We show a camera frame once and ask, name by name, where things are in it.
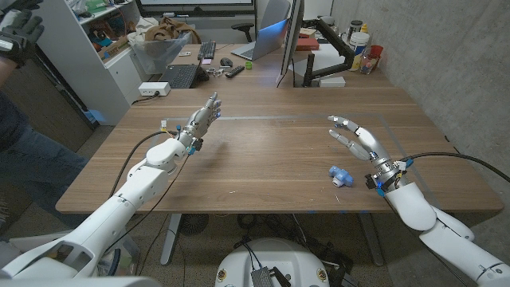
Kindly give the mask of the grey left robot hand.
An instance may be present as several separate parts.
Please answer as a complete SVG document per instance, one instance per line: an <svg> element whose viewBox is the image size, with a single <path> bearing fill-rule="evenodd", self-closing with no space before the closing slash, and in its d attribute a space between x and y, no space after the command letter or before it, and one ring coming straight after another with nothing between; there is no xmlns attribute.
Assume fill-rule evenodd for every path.
<svg viewBox="0 0 510 287"><path fill-rule="evenodd" d="M178 135L177 141L184 147L191 147L194 141L201 139L208 131L210 125L220 117L222 101L214 92L205 105L191 114L185 126Z"/></svg>

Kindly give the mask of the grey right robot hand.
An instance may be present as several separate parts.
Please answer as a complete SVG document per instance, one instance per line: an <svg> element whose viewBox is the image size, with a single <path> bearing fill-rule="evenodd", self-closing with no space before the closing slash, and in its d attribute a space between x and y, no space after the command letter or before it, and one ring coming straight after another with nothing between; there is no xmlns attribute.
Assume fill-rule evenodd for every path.
<svg viewBox="0 0 510 287"><path fill-rule="evenodd" d="M355 158L372 163L379 182L385 183L396 178L398 169L394 166L385 147L371 132L342 116L329 116L328 120L333 122L336 128L343 128L356 135L358 142L342 136L336 130L329 130L329 134L345 146Z"/></svg>

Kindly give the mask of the person's right gloved hand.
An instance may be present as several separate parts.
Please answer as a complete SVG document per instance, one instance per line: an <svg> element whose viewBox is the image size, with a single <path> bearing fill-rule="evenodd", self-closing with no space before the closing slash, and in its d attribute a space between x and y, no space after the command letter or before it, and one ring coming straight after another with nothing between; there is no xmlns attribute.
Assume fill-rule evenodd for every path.
<svg viewBox="0 0 510 287"><path fill-rule="evenodd" d="M40 16L31 10L10 10L1 21L1 57L19 67L33 56L34 46L45 27Z"/></svg>

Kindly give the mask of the person's left gloved hand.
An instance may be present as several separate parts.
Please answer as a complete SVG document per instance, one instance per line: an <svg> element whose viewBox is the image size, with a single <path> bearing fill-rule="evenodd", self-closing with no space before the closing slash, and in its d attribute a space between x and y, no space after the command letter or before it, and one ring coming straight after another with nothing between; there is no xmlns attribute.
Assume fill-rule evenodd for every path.
<svg viewBox="0 0 510 287"><path fill-rule="evenodd" d="M43 0L0 0L0 9L6 14L10 10L36 10Z"/></svg>

